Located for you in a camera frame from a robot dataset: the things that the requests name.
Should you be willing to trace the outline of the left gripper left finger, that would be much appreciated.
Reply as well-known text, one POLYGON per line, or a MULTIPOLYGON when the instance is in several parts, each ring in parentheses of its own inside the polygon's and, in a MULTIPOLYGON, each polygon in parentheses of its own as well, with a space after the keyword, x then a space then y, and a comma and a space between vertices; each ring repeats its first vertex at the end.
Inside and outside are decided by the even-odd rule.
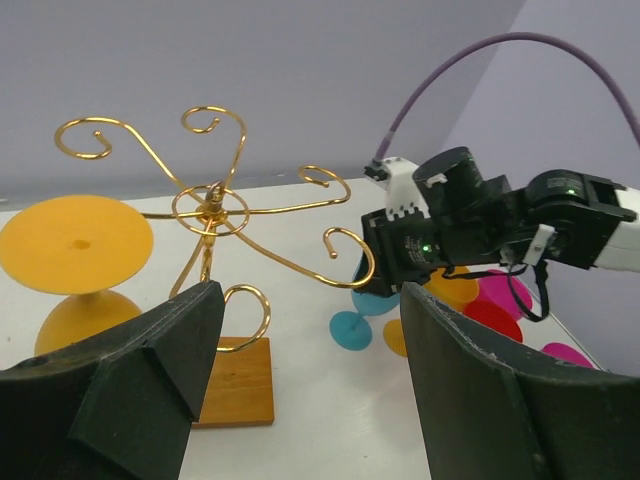
POLYGON ((1 373, 5 479, 175 479, 201 414, 225 310, 203 282, 1 373))

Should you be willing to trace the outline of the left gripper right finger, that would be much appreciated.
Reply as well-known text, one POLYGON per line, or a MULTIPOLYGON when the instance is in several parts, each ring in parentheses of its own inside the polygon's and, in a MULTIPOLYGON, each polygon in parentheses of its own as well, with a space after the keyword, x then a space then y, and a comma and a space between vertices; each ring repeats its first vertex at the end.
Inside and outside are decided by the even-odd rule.
POLYGON ((637 378, 548 356, 415 283, 400 313, 432 478, 638 477, 637 378))

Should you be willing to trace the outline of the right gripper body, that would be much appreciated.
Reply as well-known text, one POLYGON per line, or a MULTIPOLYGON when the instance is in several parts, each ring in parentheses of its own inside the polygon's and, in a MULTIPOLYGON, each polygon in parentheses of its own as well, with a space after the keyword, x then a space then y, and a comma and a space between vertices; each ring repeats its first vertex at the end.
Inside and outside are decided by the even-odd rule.
POLYGON ((360 288, 363 294, 388 298, 405 282, 425 283, 440 267, 440 250, 433 222, 414 207, 389 220, 385 209, 361 217, 363 240, 374 257, 371 279, 360 288))

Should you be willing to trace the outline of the blue wine glass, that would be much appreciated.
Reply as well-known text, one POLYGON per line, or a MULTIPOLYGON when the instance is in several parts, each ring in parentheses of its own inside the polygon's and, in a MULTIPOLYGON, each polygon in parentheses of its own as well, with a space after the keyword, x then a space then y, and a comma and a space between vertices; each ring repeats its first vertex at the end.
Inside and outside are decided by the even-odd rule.
POLYGON ((381 297, 368 293, 351 291, 353 311, 336 312, 329 320, 331 338, 343 349, 365 350, 373 340, 373 329, 369 317, 379 317, 391 312, 399 304, 398 294, 381 297))

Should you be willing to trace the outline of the yellow wine glass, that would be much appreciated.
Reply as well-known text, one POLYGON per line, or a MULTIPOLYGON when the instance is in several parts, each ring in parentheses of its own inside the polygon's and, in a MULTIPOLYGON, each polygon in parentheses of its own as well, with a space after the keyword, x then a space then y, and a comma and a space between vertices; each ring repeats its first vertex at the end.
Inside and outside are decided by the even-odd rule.
POLYGON ((116 286, 149 260, 154 237, 133 207, 96 195, 32 205, 1 230, 1 267, 17 283, 62 296, 44 320, 37 355, 77 343, 140 315, 116 286))

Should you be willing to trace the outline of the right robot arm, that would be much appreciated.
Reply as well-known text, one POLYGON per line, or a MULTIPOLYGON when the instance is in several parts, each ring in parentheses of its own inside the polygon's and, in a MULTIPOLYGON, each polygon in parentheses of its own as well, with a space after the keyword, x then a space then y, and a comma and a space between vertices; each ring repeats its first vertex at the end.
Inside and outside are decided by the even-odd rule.
POLYGON ((575 268, 639 269, 639 192, 618 182, 554 169, 514 189, 482 177, 466 147, 417 165, 392 156, 365 168, 386 194, 361 218, 374 259, 355 275, 360 292, 390 297, 438 269, 555 261, 575 268))

